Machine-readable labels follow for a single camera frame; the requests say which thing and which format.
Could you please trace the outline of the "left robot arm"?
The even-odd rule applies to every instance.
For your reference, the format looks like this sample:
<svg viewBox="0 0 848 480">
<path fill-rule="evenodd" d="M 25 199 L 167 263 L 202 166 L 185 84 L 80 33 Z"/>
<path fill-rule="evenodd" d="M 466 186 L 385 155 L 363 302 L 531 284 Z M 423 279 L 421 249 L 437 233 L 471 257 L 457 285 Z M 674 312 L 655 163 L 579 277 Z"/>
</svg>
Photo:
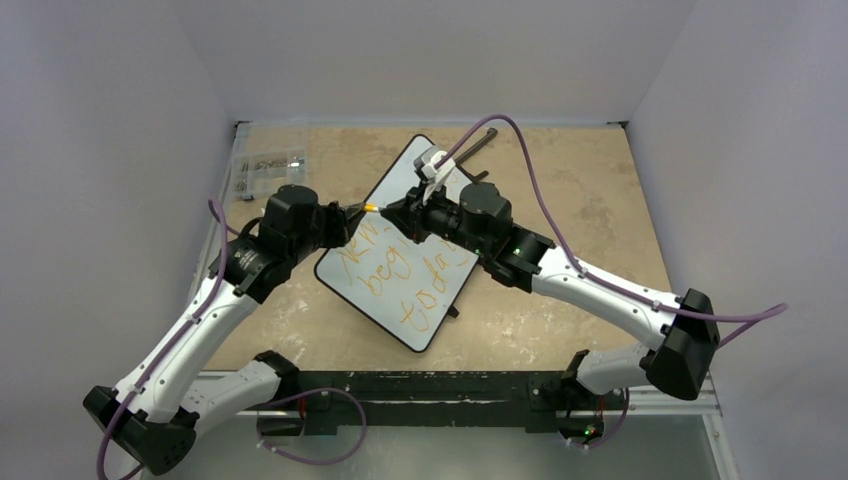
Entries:
<svg viewBox="0 0 848 480">
<path fill-rule="evenodd" d="M 317 193 L 285 185 L 265 213 L 228 237 L 222 206 L 210 203 L 221 224 L 220 252 L 197 293 L 147 357 L 113 387 L 95 386 L 83 405 L 102 428 L 96 476 L 104 479 L 110 444 L 137 463 L 128 478 L 146 469 L 161 475 L 178 465 L 199 437 L 251 408 L 302 409 L 312 391 L 300 371 L 274 351 L 205 387 L 198 374 L 233 330 L 293 270 L 320 249 L 342 247 L 371 206 L 321 204 Z"/>
</svg>

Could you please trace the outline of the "aluminium frame rail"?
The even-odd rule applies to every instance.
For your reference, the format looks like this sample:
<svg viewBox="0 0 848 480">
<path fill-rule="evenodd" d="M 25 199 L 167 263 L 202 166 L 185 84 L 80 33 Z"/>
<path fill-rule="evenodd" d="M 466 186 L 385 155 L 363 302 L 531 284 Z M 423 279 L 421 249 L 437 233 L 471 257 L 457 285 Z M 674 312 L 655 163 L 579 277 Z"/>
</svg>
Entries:
<svg viewBox="0 0 848 480">
<path fill-rule="evenodd" d="M 194 380 L 192 387 L 200 389 L 201 387 L 211 387 L 218 380 L 229 375 L 228 371 L 202 371 Z M 714 389 L 707 388 L 702 390 L 697 399 L 685 401 L 673 398 L 664 393 L 661 393 L 654 387 L 642 386 L 632 387 L 630 391 L 630 403 L 628 408 L 627 419 L 636 416 L 721 416 L 721 406 Z M 488 405 L 493 401 L 451 401 L 448 404 L 453 405 Z M 604 413 L 610 417 L 618 417 L 621 409 L 614 409 L 612 402 L 606 401 Z M 286 418 L 299 420 L 299 414 L 294 410 L 268 410 L 249 408 L 235 414 L 237 417 L 245 418 Z"/>
</svg>

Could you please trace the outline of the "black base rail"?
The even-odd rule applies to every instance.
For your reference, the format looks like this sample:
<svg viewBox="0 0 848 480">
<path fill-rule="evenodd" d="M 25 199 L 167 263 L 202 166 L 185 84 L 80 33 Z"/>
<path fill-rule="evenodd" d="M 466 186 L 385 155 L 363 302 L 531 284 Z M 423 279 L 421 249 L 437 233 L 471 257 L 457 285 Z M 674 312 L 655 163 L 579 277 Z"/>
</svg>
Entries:
<svg viewBox="0 0 848 480">
<path fill-rule="evenodd" d="M 294 410 L 299 420 L 260 417 L 268 437 L 334 435 L 341 427 L 521 428 L 593 441 L 603 435 L 606 401 L 622 409 L 621 393 L 585 390 L 561 371 L 305 371 L 292 395 L 304 400 L 268 410 Z M 493 401 L 450 405 L 451 401 Z"/>
</svg>

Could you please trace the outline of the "white whiteboard black frame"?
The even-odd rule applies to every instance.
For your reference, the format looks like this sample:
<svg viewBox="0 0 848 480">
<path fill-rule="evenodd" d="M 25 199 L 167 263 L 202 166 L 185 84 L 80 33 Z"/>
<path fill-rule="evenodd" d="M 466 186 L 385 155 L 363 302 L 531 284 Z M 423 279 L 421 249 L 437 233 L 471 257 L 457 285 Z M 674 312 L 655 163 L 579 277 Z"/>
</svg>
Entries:
<svg viewBox="0 0 848 480">
<path fill-rule="evenodd" d="M 413 352 L 431 344 L 477 256 L 436 235 L 416 244 L 377 213 L 350 242 L 326 251 L 315 277 Z"/>
</svg>

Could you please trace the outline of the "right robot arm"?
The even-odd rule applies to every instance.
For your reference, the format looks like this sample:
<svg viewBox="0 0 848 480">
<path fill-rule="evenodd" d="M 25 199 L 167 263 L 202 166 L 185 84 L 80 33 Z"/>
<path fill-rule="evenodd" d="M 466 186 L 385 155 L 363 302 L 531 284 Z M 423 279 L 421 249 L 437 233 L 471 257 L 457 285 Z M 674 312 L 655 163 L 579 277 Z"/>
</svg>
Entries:
<svg viewBox="0 0 848 480">
<path fill-rule="evenodd" d="M 476 255 L 506 287 L 564 301 L 636 339 L 616 350 L 577 353 L 561 381 L 569 404 L 584 407 L 601 394 L 634 386 L 653 386 L 680 400 L 700 394 L 720 340 L 716 326 L 698 317 L 712 310 L 705 294 L 653 292 L 641 303 L 626 295 L 637 288 L 632 282 L 605 271 L 591 279 L 563 248 L 516 224 L 511 203 L 487 182 L 465 186 L 457 201 L 443 191 L 426 198 L 423 187 L 413 187 L 380 214 L 416 243 L 435 235 Z"/>
</svg>

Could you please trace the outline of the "clear plastic screw box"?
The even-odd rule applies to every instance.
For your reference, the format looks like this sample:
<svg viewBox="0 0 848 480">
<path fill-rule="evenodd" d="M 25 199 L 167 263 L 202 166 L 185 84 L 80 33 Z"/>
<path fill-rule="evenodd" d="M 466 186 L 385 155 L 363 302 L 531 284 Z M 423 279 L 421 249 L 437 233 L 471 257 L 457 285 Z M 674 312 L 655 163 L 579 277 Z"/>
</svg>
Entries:
<svg viewBox="0 0 848 480">
<path fill-rule="evenodd" d="M 232 189 L 243 201 L 274 194 L 283 185 L 305 184 L 308 173 L 305 148 L 237 154 L 233 160 Z"/>
</svg>

